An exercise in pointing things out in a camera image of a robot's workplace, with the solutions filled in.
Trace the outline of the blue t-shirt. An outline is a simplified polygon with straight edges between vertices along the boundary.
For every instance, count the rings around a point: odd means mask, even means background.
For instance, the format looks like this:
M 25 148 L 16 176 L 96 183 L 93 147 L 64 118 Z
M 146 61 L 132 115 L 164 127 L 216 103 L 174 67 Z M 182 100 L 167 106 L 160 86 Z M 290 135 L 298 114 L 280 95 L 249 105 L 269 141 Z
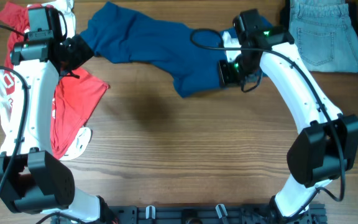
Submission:
M 226 54 L 197 47 L 183 23 L 153 19 L 107 2 L 80 35 L 96 56 L 112 63 L 145 62 L 169 73 L 181 97 L 223 88 L 218 63 Z

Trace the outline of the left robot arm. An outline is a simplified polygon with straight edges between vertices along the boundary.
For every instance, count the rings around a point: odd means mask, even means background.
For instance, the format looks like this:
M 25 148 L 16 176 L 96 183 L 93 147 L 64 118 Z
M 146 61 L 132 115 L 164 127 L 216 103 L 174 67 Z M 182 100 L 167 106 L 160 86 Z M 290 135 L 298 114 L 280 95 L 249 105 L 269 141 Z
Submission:
M 64 15 L 52 7 L 28 11 L 30 30 L 14 45 L 15 75 L 9 134 L 0 149 L 0 202 L 12 213 L 42 214 L 77 223 L 117 223 L 102 197 L 75 187 L 71 170 L 52 154 L 50 126 L 55 87 L 93 53 L 67 36 Z

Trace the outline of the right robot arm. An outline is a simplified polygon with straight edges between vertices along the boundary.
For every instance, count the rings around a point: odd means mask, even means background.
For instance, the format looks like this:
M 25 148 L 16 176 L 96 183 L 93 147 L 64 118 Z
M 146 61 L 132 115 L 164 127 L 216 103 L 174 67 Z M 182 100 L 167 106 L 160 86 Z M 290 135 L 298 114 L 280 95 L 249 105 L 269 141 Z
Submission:
M 298 137 L 287 152 L 290 176 L 259 216 L 268 223 L 310 217 L 311 201 L 333 180 L 346 183 L 358 147 L 358 118 L 345 116 L 323 93 L 303 64 L 294 38 L 283 27 L 266 27 L 255 9 L 233 20 L 236 38 L 221 37 L 226 58 L 219 62 L 222 86 L 259 84 L 267 75 L 288 106 Z

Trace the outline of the red t-shirt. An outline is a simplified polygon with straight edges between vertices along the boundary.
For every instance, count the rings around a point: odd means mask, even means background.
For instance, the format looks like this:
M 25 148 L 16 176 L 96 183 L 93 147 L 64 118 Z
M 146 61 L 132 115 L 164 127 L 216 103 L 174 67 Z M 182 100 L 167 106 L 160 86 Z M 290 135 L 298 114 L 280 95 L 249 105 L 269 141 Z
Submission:
M 53 6 L 64 15 L 68 28 L 68 36 L 73 37 L 76 31 L 76 18 L 72 12 L 74 1 L 52 1 L 43 4 L 30 4 L 27 7 L 7 2 L 0 11 L 0 21 L 15 30 L 29 32 L 28 10 L 30 7 Z M 7 41 L 7 56 L 5 67 L 13 68 L 9 56 L 16 42 L 23 37 L 11 32 Z M 93 76 L 83 68 L 73 71 L 79 78 L 62 78 L 55 90 L 52 100 L 51 145 L 54 157 L 61 161 L 76 159 L 84 153 L 90 142 L 92 132 L 85 127 L 92 112 L 96 108 L 109 85 Z M 12 94 L 14 92 L 14 77 L 8 71 L 0 70 L 0 117 L 1 126 L 8 134 L 11 119 Z

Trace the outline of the white t-shirt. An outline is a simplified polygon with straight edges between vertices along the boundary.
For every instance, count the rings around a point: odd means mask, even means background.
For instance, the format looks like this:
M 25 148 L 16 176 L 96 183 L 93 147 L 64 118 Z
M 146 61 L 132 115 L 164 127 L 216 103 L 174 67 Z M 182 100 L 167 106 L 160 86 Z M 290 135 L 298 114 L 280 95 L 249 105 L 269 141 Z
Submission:
M 25 33 L 29 31 L 27 8 L 7 2 L 0 11 L 0 21 Z M 51 145 L 53 155 L 61 161 L 81 156 L 86 150 L 92 132 L 85 127 L 88 115 L 81 112 L 78 103 L 80 79 L 63 78 L 59 81 L 52 100 Z M 0 118 L 1 126 L 8 133 L 15 89 L 13 74 L 0 70 Z

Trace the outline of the folded light blue jeans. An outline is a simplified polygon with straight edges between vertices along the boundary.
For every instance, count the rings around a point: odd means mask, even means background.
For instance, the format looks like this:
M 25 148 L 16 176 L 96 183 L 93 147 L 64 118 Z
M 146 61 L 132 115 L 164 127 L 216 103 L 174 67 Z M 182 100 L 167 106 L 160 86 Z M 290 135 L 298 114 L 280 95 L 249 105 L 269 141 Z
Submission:
M 358 72 L 358 37 L 344 0 L 291 0 L 289 31 L 309 71 Z

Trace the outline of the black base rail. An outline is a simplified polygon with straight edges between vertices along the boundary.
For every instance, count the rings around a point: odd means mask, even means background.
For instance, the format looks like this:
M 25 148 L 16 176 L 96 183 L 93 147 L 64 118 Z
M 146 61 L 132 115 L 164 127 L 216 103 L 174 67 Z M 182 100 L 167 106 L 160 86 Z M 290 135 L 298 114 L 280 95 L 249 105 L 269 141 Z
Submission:
M 225 214 L 217 207 L 136 207 L 115 206 L 110 208 L 114 223 L 122 224 L 263 224 L 268 223 L 267 204 L 226 206 Z

